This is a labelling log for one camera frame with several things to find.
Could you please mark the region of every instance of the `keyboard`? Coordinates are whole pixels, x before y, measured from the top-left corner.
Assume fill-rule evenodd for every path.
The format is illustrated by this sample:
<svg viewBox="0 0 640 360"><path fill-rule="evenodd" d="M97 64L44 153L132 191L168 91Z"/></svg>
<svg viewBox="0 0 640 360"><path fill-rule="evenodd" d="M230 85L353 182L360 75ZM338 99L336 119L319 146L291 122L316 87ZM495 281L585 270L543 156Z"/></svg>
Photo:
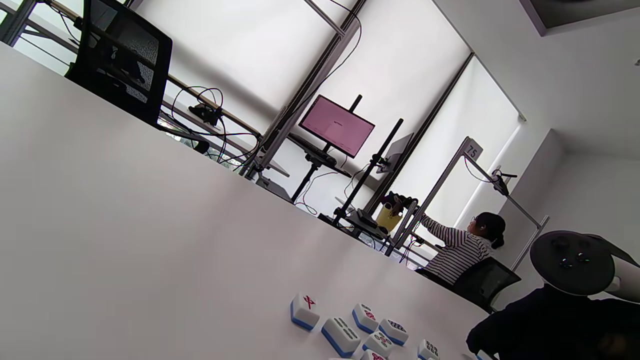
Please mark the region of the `keyboard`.
<svg viewBox="0 0 640 360"><path fill-rule="evenodd" d="M333 168L338 163L338 161L333 156L327 154L319 147L308 142L302 136L296 135L294 133L289 133L287 137L289 138L289 140L294 142L297 146L300 146L307 154L321 159L324 163L326 163L326 166Z"/></svg>

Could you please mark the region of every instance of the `white ceiling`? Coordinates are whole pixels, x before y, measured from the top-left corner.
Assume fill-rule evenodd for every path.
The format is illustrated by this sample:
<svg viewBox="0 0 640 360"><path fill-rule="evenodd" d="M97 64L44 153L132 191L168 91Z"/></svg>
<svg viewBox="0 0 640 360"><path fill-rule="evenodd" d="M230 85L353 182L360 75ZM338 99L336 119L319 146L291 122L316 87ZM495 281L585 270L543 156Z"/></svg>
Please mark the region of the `white ceiling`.
<svg viewBox="0 0 640 360"><path fill-rule="evenodd" d="M528 121L569 150L640 158L640 9L540 37L517 0L434 0Z"/></svg>

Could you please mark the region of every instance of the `chair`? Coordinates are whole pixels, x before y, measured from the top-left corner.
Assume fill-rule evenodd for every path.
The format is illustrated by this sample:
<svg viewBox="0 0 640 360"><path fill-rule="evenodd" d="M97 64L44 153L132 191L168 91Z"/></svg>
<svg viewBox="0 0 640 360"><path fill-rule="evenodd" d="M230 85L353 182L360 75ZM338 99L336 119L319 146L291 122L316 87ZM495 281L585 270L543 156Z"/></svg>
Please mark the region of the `chair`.
<svg viewBox="0 0 640 360"><path fill-rule="evenodd" d="M84 0L76 62L65 77L158 129L173 42L116 0Z"/></svg>
<svg viewBox="0 0 640 360"><path fill-rule="evenodd" d="M492 313L493 299L507 286L522 280L509 268L493 258L474 264L453 284L453 292Z"/></svg>

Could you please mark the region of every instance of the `white table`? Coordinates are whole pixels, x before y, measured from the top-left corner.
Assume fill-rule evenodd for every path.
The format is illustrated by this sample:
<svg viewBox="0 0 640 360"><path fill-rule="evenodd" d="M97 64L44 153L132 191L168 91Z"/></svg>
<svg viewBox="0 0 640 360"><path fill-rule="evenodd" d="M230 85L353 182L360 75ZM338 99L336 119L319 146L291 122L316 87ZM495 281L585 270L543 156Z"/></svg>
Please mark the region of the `white table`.
<svg viewBox="0 0 640 360"><path fill-rule="evenodd" d="M478 307L4 44L0 64L3 359L335 357L290 322L299 290L321 321L365 302L403 324L391 360L422 338L471 357Z"/></svg>

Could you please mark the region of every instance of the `yellow cup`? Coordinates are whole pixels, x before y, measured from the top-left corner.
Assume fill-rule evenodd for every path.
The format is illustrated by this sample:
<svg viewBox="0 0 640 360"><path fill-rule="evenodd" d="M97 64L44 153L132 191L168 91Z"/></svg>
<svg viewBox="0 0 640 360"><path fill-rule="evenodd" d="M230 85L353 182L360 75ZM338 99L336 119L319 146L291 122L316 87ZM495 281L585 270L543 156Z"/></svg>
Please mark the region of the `yellow cup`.
<svg viewBox="0 0 640 360"><path fill-rule="evenodd" d="M391 233L393 229L396 228L400 220L402 220L402 215L398 214L393 216L392 209L387 209L386 206L383 206L382 210L380 210L380 214L378 214L376 222L378 223L378 226L384 227Z"/></svg>

